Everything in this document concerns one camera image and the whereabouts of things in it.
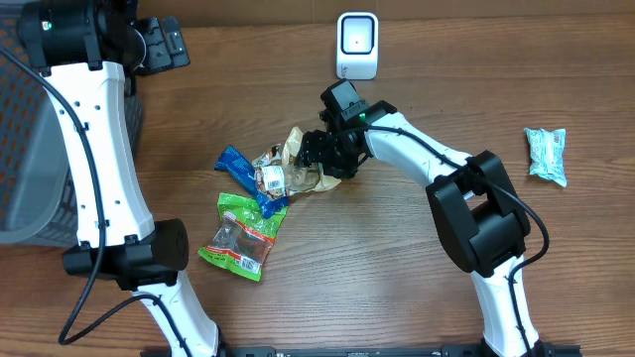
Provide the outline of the beige foil snack pouch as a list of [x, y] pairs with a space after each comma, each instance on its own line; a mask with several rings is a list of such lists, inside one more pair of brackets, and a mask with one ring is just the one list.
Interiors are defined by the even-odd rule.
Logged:
[[273, 145], [252, 161], [257, 189], [270, 199], [278, 199], [310, 191], [327, 191], [341, 183], [339, 178], [327, 176], [320, 164], [297, 167], [297, 158], [303, 138], [299, 127], [294, 127], [284, 144]]

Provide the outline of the blue snack bar wrapper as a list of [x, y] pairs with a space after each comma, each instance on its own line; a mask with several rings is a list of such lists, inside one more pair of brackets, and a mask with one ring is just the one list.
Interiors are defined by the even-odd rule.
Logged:
[[289, 200], [286, 197], [270, 198], [257, 188], [256, 172], [252, 164], [233, 146], [227, 146], [214, 164], [214, 169], [229, 173], [257, 202], [264, 218], [275, 213], [286, 213]]

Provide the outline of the mint green snack packet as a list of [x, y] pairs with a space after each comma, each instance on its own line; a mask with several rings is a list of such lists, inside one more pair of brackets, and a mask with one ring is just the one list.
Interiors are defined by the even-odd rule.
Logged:
[[567, 131], [525, 128], [524, 132], [528, 140], [531, 159], [529, 174], [566, 187], [568, 181], [564, 166], [564, 152]]

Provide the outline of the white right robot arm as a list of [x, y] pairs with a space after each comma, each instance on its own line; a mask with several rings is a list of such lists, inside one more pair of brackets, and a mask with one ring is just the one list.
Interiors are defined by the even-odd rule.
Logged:
[[541, 349], [524, 291], [525, 239], [537, 214], [517, 195], [500, 159], [453, 150], [413, 126], [385, 101], [360, 100], [320, 114], [325, 130], [303, 136], [296, 164], [320, 164], [351, 179], [368, 158], [401, 170], [426, 191], [440, 242], [470, 274], [483, 315], [483, 341], [496, 356], [536, 356]]

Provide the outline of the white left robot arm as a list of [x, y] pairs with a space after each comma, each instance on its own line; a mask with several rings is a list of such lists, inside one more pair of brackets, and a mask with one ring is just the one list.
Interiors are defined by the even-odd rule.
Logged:
[[189, 64], [178, 21], [141, 19], [134, 1], [33, 1], [17, 34], [24, 72], [47, 91], [63, 133], [77, 203], [65, 271], [113, 281], [142, 303], [172, 356], [217, 356], [221, 334], [191, 285], [179, 219], [153, 218], [138, 183], [125, 121], [135, 80]]

